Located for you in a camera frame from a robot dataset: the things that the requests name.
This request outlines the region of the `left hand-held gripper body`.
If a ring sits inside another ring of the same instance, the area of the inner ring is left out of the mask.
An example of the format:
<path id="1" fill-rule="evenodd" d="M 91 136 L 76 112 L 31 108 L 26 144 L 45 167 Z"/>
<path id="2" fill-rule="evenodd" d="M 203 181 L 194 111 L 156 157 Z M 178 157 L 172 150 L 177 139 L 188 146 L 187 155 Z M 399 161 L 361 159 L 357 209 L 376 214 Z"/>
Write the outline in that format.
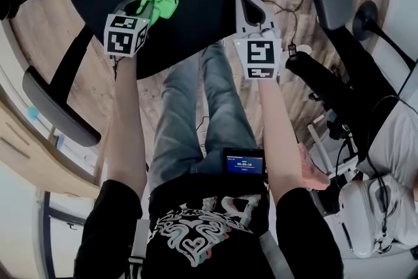
<path id="1" fill-rule="evenodd" d="M 109 56 L 133 57 L 144 45 L 150 22 L 140 14 L 109 14 L 104 29 L 104 53 Z"/>

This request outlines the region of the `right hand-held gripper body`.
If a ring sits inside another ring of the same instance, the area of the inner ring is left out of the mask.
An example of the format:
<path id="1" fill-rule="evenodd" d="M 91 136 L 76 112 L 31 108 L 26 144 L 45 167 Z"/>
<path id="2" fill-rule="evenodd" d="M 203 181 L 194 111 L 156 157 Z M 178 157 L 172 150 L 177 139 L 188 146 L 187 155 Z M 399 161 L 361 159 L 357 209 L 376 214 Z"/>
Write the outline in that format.
<path id="1" fill-rule="evenodd" d="M 282 54 L 279 29 L 264 28 L 258 33 L 235 39 L 243 74 L 246 80 L 276 80 Z"/>

